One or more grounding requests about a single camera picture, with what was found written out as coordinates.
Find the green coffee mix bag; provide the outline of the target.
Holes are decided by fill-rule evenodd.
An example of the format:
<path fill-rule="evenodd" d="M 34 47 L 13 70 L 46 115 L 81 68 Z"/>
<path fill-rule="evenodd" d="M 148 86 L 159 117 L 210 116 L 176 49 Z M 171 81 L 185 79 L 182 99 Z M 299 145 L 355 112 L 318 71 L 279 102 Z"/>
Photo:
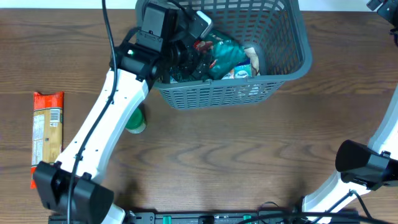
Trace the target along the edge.
<path fill-rule="evenodd" d="M 230 36 L 213 29 L 187 49 L 187 58 L 170 68 L 164 83 L 221 80 L 248 56 L 244 47 Z"/>

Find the tissue multipack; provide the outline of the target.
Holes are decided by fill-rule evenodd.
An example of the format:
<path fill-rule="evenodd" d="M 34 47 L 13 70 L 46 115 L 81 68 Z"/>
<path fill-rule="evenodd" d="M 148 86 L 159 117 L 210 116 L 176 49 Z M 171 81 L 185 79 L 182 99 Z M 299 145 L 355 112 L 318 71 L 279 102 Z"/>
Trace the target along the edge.
<path fill-rule="evenodd" d="M 247 59 L 246 61 L 237 64 L 233 69 L 231 69 L 228 73 L 223 76 L 211 77 L 210 75 L 201 75 L 199 78 L 195 78 L 193 75 L 189 75 L 187 77 L 183 77 L 181 71 L 178 68 L 171 68 L 169 71 L 170 79 L 167 81 L 166 78 L 163 78 L 164 83 L 174 84 L 181 82 L 193 82 L 193 81 L 209 81 L 209 80 L 228 80 L 228 79 L 237 79 L 237 78 L 251 78 L 252 77 L 252 66 L 251 60 Z"/>

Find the white brown snack bag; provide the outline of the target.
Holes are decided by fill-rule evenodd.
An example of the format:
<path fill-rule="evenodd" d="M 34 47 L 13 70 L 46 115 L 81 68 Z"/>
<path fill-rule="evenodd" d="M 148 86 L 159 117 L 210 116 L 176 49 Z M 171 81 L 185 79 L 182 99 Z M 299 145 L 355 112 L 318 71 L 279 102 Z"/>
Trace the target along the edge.
<path fill-rule="evenodd" d="M 255 77 L 255 76 L 260 75 L 259 57 L 258 57 L 254 47 L 246 48 L 246 49 L 244 49 L 244 51 L 251 63 L 252 76 Z"/>

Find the green lidded jar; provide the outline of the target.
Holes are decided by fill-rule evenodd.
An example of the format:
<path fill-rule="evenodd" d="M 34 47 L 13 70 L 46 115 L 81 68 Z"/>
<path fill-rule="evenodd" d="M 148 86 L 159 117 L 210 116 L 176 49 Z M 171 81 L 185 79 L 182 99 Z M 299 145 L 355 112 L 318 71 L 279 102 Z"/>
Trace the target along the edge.
<path fill-rule="evenodd" d="M 125 129 L 132 134 L 139 134 L 146 129 L 146 120 L 144 113 L 139 109 L 135 109 L 131 117 L 128 119 Z"/>

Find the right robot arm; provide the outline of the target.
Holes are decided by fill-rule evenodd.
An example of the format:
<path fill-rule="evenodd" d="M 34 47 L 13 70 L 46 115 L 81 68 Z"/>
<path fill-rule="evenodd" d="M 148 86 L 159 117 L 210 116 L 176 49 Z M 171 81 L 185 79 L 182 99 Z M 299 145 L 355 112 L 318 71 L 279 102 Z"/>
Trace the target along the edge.
<path fill-rule="evenodd" d="M 381 187 L 397 186 L 397 94 L 367 144 L 345 140 L 335 170 L 313 193 L 304 196 L 292 223 L 354 223 L 361 218 L 344 212 L 354 199 Z"/>

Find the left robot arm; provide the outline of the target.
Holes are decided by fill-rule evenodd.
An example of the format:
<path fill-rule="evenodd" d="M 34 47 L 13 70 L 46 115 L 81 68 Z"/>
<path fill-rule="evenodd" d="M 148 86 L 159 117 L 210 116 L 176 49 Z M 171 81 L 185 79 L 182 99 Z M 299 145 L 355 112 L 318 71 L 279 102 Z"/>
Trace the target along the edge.
<path fill-rule="evenodd" d="M 139 4 L 140 26 L 111 46 L 106 79 L 72 142 L 52 162 L 37 164 L 32 178 L 50 223 L 123 223 L 126 212 L 102 186 L 114 147 L 128 119 L 154 82 L 184 63 L 189 48 L 212 29 L 204 12 L 177 1 Z"/>

